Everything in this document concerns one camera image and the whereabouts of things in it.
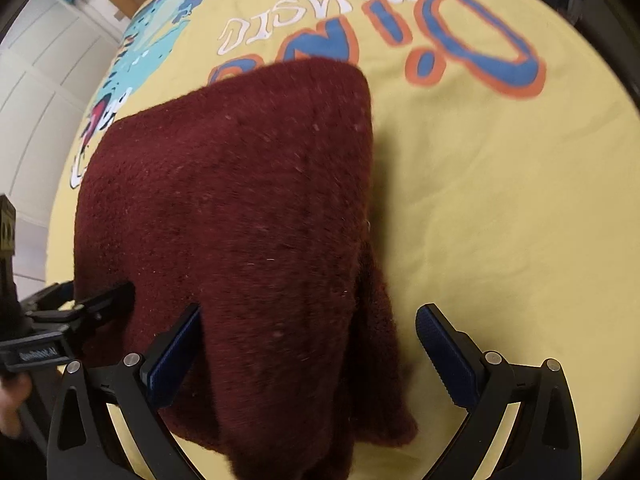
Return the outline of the person's left hand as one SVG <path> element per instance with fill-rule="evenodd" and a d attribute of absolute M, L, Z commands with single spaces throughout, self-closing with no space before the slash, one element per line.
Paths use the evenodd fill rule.
<path fill-rule="evenodd" d="M 0 430 L 8 438 L 18 439 L 23 425 L 18 411 L 32 393 L 32 380 L 27 374 L 2 378 L 0 390 Z"/>

